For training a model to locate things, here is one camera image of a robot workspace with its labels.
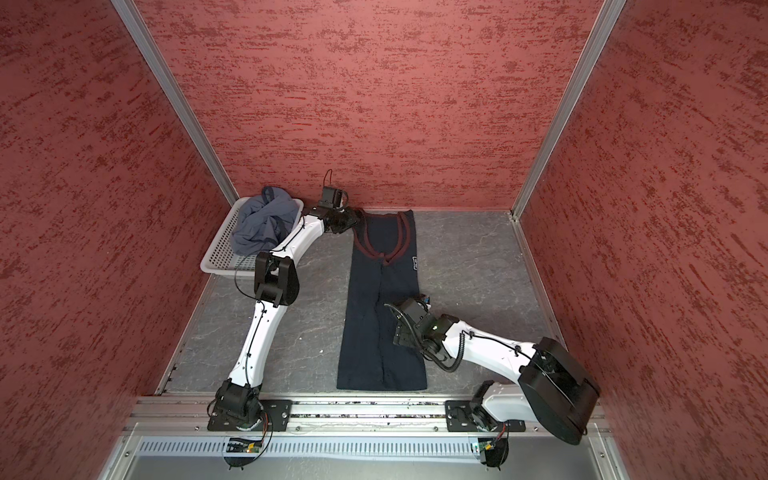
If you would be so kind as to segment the navy tank top red trim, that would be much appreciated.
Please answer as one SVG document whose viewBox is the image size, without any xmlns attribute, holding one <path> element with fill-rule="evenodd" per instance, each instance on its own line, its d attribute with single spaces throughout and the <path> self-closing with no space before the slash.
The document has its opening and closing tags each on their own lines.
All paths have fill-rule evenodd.
<svg viewBox="0 0 768 480">
<path fill-rule="evenodd" d="M 394 343 L 400 322 L 388 308 L 420 293 L 414 212 L 364 212 L 353 233 L 336 387 L 424 390 L 428 386 L 424 359 L 418 351 Z"/>
</svg>

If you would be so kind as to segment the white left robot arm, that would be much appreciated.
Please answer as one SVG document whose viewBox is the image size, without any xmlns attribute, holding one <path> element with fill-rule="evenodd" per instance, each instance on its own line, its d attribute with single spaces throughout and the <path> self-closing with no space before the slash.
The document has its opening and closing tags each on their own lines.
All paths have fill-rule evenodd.
<svg viewBox="0 0 768 480">
<path fill-rule="evenodd" d="M 340 234 L 355 226 L 361 213 L 350 207 L 316 206 L 297 220 L 276 248 L 254 261 L 254 314 L 243 347 L 226 380 L 207 407 L 209 431 L 265 428 L 268 413 L 260 400 L 266 362 L 280 322 L 298 298 L 297 265 L 325 233 Z"/>
</svg>

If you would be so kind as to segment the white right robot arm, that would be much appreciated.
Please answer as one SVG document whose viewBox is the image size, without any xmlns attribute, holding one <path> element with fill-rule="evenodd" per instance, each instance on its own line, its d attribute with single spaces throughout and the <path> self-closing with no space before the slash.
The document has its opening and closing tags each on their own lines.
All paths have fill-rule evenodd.
<svg viewBox="0 0 768 480">
<path fill-rule="evenodd" d="M 596 380 L 557 340 L 519 342 L 470 326 L 451 315 L 434 316 L 427 305 L 389 304 L 397 322 L 394 343 L 413 347 L 440 370 L 479 365 L 508 382 L 485 381 L 463 413 L 479 431 L 504 434 L 510 424 L 535 422 L 560 441 L 577 445 L 600 397 Z"/>
</svg>

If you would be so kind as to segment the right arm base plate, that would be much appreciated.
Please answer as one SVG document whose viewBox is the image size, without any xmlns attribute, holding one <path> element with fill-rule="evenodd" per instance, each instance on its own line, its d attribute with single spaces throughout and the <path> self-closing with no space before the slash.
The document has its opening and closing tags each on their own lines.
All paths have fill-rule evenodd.
<svg viewBox="0 0 768 480">
<path fill-rule="evenodd" d="M 502 422 L 496 420 L 479 402 L 472 400 L 446 400 L 446 424 L 449 432 L 519 433 L 526 431 L 522 420 Z"/>
</svg>

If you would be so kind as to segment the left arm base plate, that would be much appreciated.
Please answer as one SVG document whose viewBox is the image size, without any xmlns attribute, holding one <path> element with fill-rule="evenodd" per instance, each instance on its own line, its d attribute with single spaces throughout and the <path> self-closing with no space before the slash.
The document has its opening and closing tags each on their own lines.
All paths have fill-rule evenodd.
<svg viewBox="0 0 768 480">
<path fill-rule="evenodd" d="M 224 400 L 215 399 L 207 409 L 206 429 L 211 432 L 284 432 L 290 418 L 293 402 L 287 399 L 251 399 L 240 409 L 229 408 Z"/>
</svg>

